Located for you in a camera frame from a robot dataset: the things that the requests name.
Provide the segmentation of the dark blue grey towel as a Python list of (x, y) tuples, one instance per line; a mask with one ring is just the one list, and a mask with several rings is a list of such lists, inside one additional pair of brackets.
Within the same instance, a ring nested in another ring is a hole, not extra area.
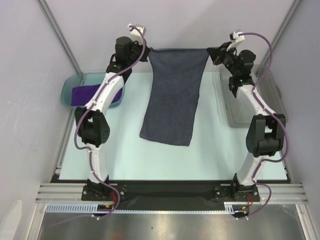
[(139, 136), (189, 146), (209, 54), (206, 49), (152, 49), (148, 57), (153, 78)]

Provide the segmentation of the purple towel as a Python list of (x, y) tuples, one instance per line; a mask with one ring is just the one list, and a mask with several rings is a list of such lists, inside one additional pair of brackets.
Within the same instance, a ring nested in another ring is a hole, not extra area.
[[(96, 91), (99, 89), (100, 84), (77, 86), (72, 89), (71, 92), (71, 106), (81, 107), (84, 106), (93, 98)], [(125, 87), (122, 87), (113, 98), (110, 108), (117, 107), (121, 102), (125, 94)]]

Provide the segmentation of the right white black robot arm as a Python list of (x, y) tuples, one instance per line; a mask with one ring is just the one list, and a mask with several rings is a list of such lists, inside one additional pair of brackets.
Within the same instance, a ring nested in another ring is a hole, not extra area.
[(230, 45), (225, 42), (219, 47), (207, 48), (207, 52), (214, 65), (222, 64), (229, 71), (229, 90), (248, 107), (252, 119), (245, 139), (248, 153), (244, 163), (229, 186), (214, 188), (215, 199), (218, 202), (258, 202), (256, 178), (269, 158), (283, 148), (286, 117), (273, 111), (254, 88), (251, 74), (256, 55), (250, 50), (236, 54), (236, 48)]

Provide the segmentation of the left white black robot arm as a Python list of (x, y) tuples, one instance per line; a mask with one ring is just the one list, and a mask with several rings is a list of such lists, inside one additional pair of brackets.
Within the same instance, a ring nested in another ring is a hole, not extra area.
[(103, 146), (110, 136), (106, 113), (117, 93), (125, 86), (138, 62), (147, 62), (149, 48), (144, 37), (133, 39), (122, 36), (115, 42), (115, 53), (111, 56), (102, 84), (83, 107), (77, 107), (75, 138), (84, 143), (88, 151), (89, 176), (83, 188), (82, 200), (102, 201), (115, 192), (109, 185)]

